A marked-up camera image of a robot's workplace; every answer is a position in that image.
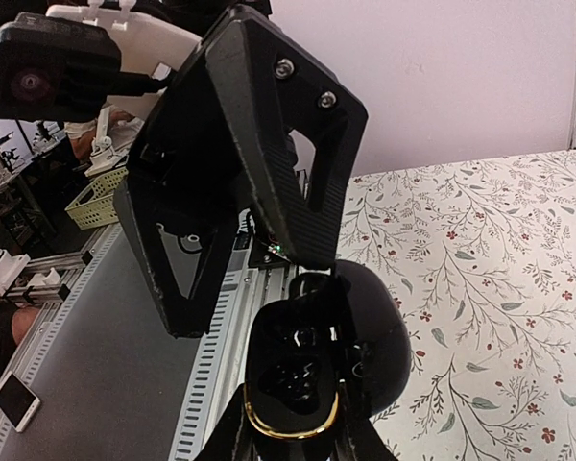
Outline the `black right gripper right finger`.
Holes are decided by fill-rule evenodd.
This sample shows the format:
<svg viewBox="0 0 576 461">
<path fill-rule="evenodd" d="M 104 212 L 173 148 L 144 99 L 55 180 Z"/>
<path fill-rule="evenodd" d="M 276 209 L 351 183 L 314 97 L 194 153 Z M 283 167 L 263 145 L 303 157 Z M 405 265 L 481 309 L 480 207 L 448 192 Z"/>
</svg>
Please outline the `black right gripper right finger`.
<svg viewBox="0 0 576 461">
<path fill-rule="evenodd" d="M 341 461 L 397 461 L 367 418 L 357 416 L 340 401 L 333 459 Z"/>
</svg>

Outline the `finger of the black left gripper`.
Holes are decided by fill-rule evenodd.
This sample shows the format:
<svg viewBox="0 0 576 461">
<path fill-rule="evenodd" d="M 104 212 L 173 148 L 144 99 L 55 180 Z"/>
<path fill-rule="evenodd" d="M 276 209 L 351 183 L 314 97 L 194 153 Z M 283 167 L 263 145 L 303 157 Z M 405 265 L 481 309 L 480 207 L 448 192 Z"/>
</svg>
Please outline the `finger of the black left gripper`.
<svg viewBox="0 0 576 461">
<path fill-rule="evenodd" d="M 174 78 L 121 74 L 120 96 L 162 97 L 132 145 L 114 204 L 167 332 L 209 331 L 239 213 L 263 207 L 273 170 L 254 118 L 252 69 L 185 66 Z"/>
<path fill-rule="evenodd" d="M 245 5 L 227 10 L 205 60 L 270 233 L 292 262 L 330 268 L 368 121 L 365 106 L 322 62 Z"/>
</svg>

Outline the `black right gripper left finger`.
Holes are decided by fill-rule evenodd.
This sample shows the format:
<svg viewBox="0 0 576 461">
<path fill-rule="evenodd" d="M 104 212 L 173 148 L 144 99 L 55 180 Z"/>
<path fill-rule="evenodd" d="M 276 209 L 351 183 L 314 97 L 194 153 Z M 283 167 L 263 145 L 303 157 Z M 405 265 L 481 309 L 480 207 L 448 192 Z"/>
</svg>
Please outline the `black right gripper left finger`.
<svg viewBox="0 0 576 461">
<path fill-rule="evenodd" d="M 254 413 L 246 384 L 240 384 L 204 445 L 204 460 L 257 460 Z"/>
</svg>

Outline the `black earbuds charging case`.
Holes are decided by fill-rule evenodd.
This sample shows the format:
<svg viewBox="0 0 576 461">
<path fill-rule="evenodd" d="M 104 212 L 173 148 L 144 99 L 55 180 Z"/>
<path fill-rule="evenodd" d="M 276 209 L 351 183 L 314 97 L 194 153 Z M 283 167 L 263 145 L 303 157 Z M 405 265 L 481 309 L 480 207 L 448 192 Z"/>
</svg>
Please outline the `black earbuds charging case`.
<svg viewBox="0 0 576 461">
<path fill-rule="evenodd" d="M 407 327 L 381 279 L 339 260 L 307 272 L 256 314 L 245 384 L 261 460 L 334 460 L 340 401 L 361 418 L 389 409 L 411 368 Z"/>
</svg>

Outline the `yellow green plastic basket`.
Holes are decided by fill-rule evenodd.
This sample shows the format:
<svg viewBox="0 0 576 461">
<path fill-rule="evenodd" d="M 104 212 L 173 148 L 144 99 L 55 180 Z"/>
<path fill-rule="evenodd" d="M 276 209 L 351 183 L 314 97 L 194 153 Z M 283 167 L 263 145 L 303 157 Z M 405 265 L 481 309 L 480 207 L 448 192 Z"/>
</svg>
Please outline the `yellow green plastic basket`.
<svg viewBox="0 0 576 461">
<path fill-rule="evenodd" d="M 118 222 L 113 193 L 127 173 L 127 169 L 121 167 L 96 177 L 66 207 L 65 212 L 81 231 Z"/>
</svg>

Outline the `white smartphone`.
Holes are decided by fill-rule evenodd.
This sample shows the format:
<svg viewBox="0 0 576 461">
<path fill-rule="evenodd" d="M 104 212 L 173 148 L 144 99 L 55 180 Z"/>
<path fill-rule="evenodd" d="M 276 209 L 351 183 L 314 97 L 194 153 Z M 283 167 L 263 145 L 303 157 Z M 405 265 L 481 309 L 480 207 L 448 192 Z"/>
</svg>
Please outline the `white smartphone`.
<svg viewBox="0 0 576 461">
<path fill-rule="evenodd" d="M 17 433 L 23 433 L 41 406 L 40 398 L 14 372 L 0 382 L 0 410 Z"/>
</svg>

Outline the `floral patterned table mat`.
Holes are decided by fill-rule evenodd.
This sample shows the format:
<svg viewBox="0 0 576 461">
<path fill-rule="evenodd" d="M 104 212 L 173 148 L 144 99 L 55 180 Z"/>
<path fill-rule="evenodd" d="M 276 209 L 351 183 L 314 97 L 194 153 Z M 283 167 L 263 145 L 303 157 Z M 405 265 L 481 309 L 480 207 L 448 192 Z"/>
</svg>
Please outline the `floral patterned table mat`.
<svg viewBox="0 0 576 461">
<path fill-rule="evenodd" d="M 392 455 L 576 460 L 576 150 L 355 177 L 337 254 L 408 329 Z"/>
</svg>

